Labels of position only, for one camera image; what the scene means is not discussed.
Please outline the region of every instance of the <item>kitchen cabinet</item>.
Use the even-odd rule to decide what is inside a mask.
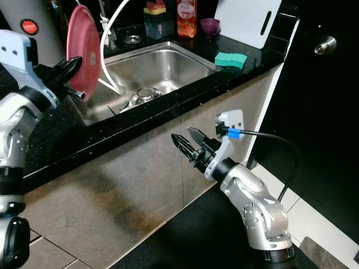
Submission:
[[[38,239],[40,235],[33,230],[30,230],[30,243]]]
[[[66,269],[91,269],[91,267],[77,260],[74,263],[72,263],[70,266],[68,266]]]
[[[63,269],[76,258],[48,240],[41,238],[30,245],[30,257],[21,269],[51,268]]]
[[[189,139],[191,126],[215,137],[214,117],[231,109],[243,110],[246,129],[258,128],[280,70],[281,65],[27,193],[22,217],[86,265],[110,266],[214,184],[190,167],[171,134]],[[251,144],[246,136],[233,158],[243,161]]]

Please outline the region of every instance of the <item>green sponge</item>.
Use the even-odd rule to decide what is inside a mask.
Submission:
[[[240,69],[243,68],[247,56],[239,53],[223,53],[220,52],[214,59],[217,66],[235,66]]]

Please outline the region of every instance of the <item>speckled countertop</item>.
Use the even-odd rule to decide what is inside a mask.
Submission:
[[[118,45],[121,50],[107,52],[108,56],[156,43],[144,38],[138,45],[124,45],[122,39],[127,34],[144,36],[144,29],[131,27],[119,31]],[[214,62],[218,52],[241,53],[248,58],[243,70],[226,67],[92,126],[85,127],[78,123],[67,102],[63,102],[56,110],[47,111],[29,141],[25,167],[27,192],[251,80],[284,60],[282,52],[266,47],[256,49],[221,35],[212,39],[199,35],[193,40],[170,40],[211,62]],[[1,67],[0,98],[16,87],[15,80]]]

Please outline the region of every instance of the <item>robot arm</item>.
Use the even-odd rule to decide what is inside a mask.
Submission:
[[[243,128],[242,111],[230,110],[217,116],[216,133],[222,143],[191,127],[187,130],[200,149],[177,134],[172,134],[172,140],[193,167],[208,180],[220,183],[220,190],[242,216],[249,246],[261,251],[267,262],[289,261],[294,257],[294,249],[284,207],[269,194],[261,179],[229,157],[234,150],[233,141],[243,137],[239,128]]]
[[[22,190],[27,142],[48,108],[67,94],[84,97],[64,84],[81,66],[81,57],[53,68],[37,64],[36,44],[27,36],[0,30],[0,62],[19,90],[0,100],[0,269],[21,267],[29,257],[29,223]]]

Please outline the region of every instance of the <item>faucet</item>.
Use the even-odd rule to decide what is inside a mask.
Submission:
[[[100,22],[102,24],[103,30],[105,30],[107,23],[109,19],[106,17],[104,3],[102,0],[99,0],[100,4]],[[111,27],[110,30],[107,33],[106,39],[105,39],[105,45],[109,46],[110,48],[116,47],[115,41],[117,40],[116,33],[114,32],[113,28]]]

